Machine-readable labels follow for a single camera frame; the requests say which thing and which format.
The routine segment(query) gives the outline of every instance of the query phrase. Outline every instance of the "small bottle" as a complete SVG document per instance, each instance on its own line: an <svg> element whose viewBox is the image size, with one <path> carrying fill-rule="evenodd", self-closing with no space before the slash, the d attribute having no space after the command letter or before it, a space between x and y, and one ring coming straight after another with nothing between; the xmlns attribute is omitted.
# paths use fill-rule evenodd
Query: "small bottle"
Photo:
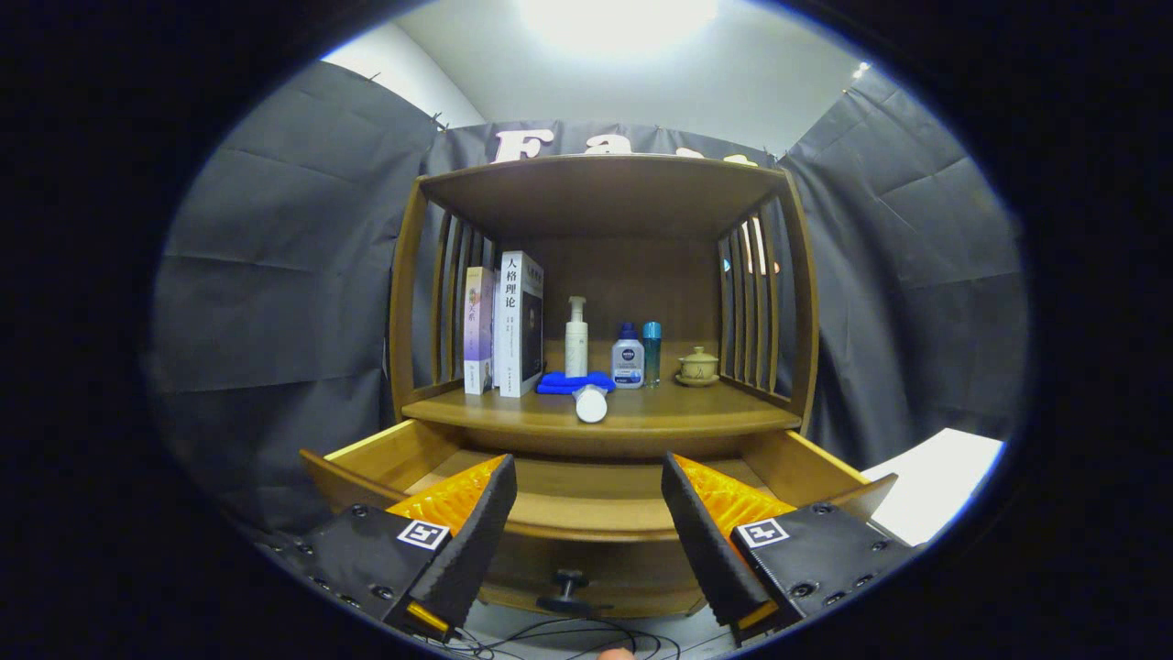
<svg viewBox="0 0 1173 660"><path fill-rule="evenodd" d="M611 380L623 390L644 385L644 346L636 338L635 322L623 324L619 341L611 347Z"/></svg>
<svg viewBox="0 0 1173 660"><path fill-rule="evenodd" d="M655 320L644 322L644 387L659 386L660 326Z"/></svg>

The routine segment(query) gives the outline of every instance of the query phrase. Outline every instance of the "ceiling light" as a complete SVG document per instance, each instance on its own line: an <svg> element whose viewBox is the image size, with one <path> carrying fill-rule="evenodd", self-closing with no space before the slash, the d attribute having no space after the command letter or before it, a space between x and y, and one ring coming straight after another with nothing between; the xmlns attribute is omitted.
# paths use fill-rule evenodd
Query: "ceiling light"
<svg viewBox="0 0 1173 660"><path fill-rule="evenodd" d="M647 53L717 18L717 0L517 0L522 20L551 46L590 55Z"/></svg>

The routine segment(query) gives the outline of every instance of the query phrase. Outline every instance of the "open drawer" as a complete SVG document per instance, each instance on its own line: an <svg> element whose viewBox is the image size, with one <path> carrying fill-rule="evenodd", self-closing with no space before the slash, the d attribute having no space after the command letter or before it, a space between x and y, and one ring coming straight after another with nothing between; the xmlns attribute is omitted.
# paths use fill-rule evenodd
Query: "open drawer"
<svg viewBox="0 0 1173 660"><path fill-rule="evenodd" d="M678 454L795 506L868 483L789 430L727 438L710 455L689 448ZM462 427L408 420L325 457L301 457L337 512L354 503L388 508L496 454ZM590 580L576 597L611 605L612 617L704 605L660 496L658 458L514 456L517 499L481 599L537 611L537 598L556 590L554 572L574 569Z"/></svg>

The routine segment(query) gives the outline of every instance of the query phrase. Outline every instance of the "screw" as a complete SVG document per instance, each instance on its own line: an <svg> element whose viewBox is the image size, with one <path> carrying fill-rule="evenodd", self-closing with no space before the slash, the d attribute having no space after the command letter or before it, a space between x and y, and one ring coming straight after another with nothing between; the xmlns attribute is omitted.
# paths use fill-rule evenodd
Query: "screw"
<svg viewBox="0 0 1173 660"><path fill-rule="evenodd" d="M791 596L794 597L794 598L802 598L802 597L806 597L806 596L811 596L812 593L814 593L814 585L812 585L809 583L796 584L791 590Z"/></svg>

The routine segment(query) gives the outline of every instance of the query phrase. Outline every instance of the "blue cloth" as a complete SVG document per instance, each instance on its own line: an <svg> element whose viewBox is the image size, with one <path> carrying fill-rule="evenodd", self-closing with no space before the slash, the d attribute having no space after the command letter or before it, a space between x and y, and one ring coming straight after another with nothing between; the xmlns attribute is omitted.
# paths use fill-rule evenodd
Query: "blue cloth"
<svg viewBox="0 0 1173 660"><path fill-rule="evenodd" d="M586 376L567 379L564 372L551 372L537 383L540 395L572 395L583 386L598 386L604 390L615 392L615 381L603 372L591 372Z"/></svg>

